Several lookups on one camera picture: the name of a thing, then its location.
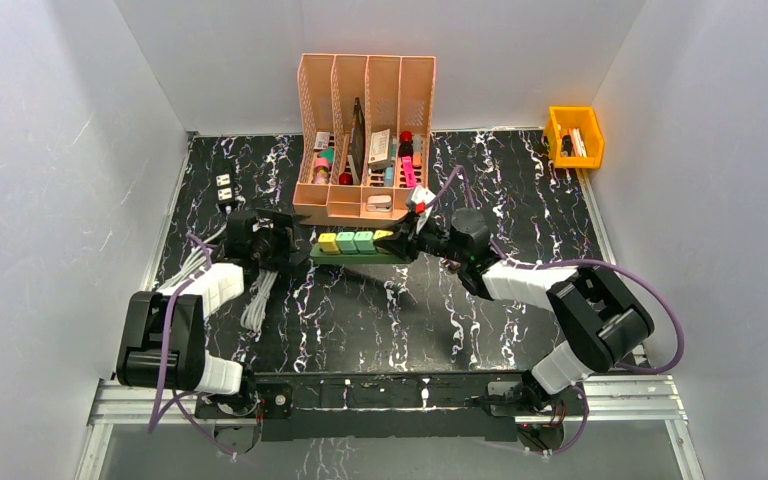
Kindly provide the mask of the yellow charger plug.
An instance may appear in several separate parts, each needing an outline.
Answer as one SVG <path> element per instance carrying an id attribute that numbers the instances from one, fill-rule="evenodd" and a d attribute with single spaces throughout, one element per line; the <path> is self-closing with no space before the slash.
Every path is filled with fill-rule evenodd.
<path id="1" fill-rule="evenodd" d="M 317 239 L 317 245 L 327 254 L 339 254 L 341 252 L 337 242 L 337 234 L 334 232 L 320 234 Z"/>
<path id="2" fill-rule="evenodd" d="M 373 233 L 373 245 L 375 246 L 376 250 L 378 252 L 385 252 L 386 249 L 379 245 L 380 240 L 383 238 L 387 238 L 393 235 L 393 231 L 391 230 L 375 230 Z"/>

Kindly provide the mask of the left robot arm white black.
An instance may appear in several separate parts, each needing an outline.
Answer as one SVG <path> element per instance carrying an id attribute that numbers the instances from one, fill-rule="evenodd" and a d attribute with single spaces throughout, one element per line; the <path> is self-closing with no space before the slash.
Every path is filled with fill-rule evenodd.
<path id="1" fill-rule="evenodd" d="M 308 253 L 296 243 L 301 218 L 266 209 L 233 211 L 207 239 L 189 237 L 193 249 L 182 269 L 154 291 L 132 295 L 115 374 L 130 387 L 219 395 L 235 416 L 254 411 L 259 391 L 245 364 L 222 359 L 205 346 L 209 316 L 251 292 L 241 325 L 262 329 L 271 291 Z"/>

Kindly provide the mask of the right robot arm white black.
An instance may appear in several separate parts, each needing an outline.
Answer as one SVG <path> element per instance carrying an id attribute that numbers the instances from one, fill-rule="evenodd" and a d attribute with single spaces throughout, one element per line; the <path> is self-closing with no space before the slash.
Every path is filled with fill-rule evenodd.
<path id="1" fill-rule="evenodd" d="M 564 390 L 608 372 L 655 330 L 651 315 L 614 271 L 599 264 L 512 265 L 496 252 L 484 216 L 473 208 L 458 209 L 446 228 L 411 211 L 374 244 L 401 260 L 424 252 L 448 261 L 474 296 L 516 301 L 554 314 L 563 342 L 517 383 L 489 386 L 485 394 L 470 399 L 488 413 L 504 407 L 550 413 Z"/>

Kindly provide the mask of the black power strip front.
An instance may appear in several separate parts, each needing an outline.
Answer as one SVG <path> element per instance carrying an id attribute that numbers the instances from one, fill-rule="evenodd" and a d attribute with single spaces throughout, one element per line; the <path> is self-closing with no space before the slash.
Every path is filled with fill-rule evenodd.
<path id="1" fill-rule="evenodd" d="M 217 206 L 225 212 L 231 212 L 237 208 L 235 180 L 232 172 L 221 173 L 215 176 Z"/>

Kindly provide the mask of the green power strip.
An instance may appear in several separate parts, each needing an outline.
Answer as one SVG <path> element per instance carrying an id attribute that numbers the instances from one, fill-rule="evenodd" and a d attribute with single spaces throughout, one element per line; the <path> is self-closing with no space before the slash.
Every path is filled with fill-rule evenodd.
<path id="1" fill-rule="evenodd" d="M 309 258 L 316 265 L 405 265 L 411 260 L 388 253 L 326 253 L 319 244 L 312 246 Z"/>

